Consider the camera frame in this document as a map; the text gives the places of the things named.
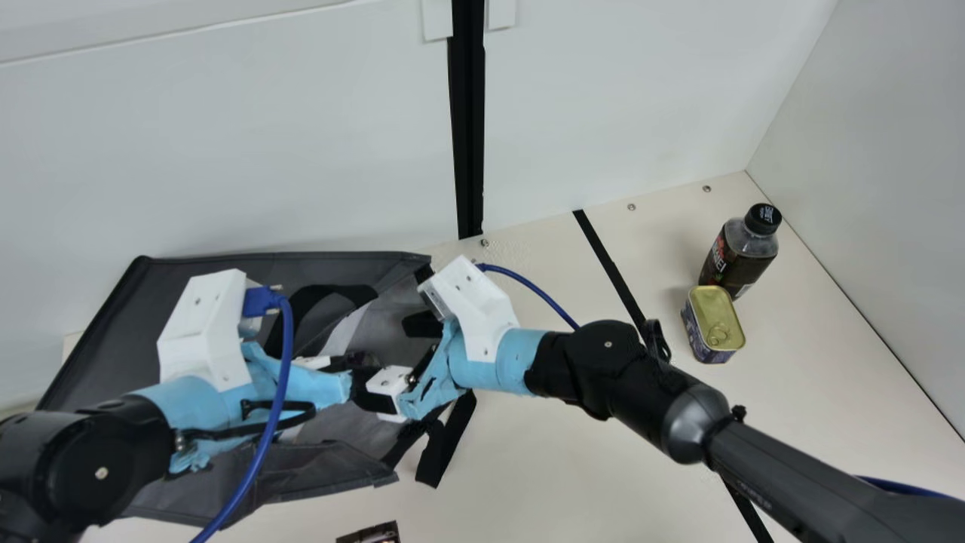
plastic bottle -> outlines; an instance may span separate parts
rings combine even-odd
[[[755,204],[743,218],[725,222],[703,262],[700,284],[720,285],[734,300],[743,296],[778,255],[779,226],[781,212],[770,204]]]

black bottle cap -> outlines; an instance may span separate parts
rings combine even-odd
[[[770,236],[781,226],[781,212],[770,204],[754,204],[744,215],[747,229],[761,236]]]

white mounting bracket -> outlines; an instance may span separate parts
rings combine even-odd
[[[519,328],[510,297],[464,256],[419,285],[418,290],[440,320],[459,321],[470,360],[495,362],[503,335]]]
[[[249,286],[257,285],[239,270],[188,280],[157,339],[161,383],[195,375],[219,392],[251,383],[238,336],[241,306]]]
[[[408,420],[408,417],[402,414],[402,410],[399,409],[399,396],[409,388],[408,377],[410,373],[412,373],[412,368],[387,366],[366,381],[365,390],[372,394],[389,396],[392,398],[393,405],[396,406],[397,414],[376,413],[379,420],[399,423]]]
[[[453,36],[452,0],[422,0],[423,38],[427,42]]]
[[[516,0],[488,0],[486,4],[486,30],[502,30],[516,25]]]

purple can label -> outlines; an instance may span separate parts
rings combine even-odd
[[[731,359],[735,351],[718,351],[703,341],[701,327],[697,325],[697,316],[694,314],[694,306],[690,303],[690,297],[687,297],[687,302],[683,304],[680,317],[683,318],[683,325],[687,328],[687,340],[690,341],[690,349],[694,352],[694,357],[697,360],[705,364],[723,364]]]

tin can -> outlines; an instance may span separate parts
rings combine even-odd
[[[731,295],[722,287],[690,289],[680,316],[694,357],[705,364],[723,364],[744,346],[744,330],[733,310]]]

